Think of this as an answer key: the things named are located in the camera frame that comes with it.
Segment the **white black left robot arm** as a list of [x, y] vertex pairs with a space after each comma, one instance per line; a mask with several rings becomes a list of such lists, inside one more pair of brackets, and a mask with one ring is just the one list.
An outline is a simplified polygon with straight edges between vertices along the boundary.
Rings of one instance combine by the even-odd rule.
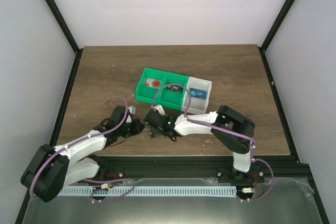
[[107, 178], [107, 168], [94, 152], [112, 146], [119, 138], [140, 134], [144, 124], [134, 118], [135, 111], [134, 106], [117, 106], [109, 118], [84, 136], [54, 147], [42, 145], [20, 179], [30, 197], [49, 202], [64, 187], [81, 180], [102, 184]]

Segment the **beige leather card holder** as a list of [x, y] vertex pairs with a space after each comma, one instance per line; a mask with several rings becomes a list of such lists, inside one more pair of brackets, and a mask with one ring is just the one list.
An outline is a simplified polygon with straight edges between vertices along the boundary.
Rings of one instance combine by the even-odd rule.
[[151, 126], [146, 127], [146, 130], [150, 136], [150, 138], [156, 138], [161, 136], [162, 134], [160, 133], [159, 130], [152, 128]]

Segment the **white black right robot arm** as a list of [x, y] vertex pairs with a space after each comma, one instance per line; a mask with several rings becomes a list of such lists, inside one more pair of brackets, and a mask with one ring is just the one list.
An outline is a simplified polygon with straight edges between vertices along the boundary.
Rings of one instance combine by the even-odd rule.
[[252, 120], [228, 106], [207, 114], [165, 114], [163, 107], [152, 108], [144, 118], [152, 134], [176, 141], [178, 137], [192, 134], [215, 136], [233, 154], [233, 177], [244, 184], [252, 177], [251, 149], [256, 146], [255, 124]]

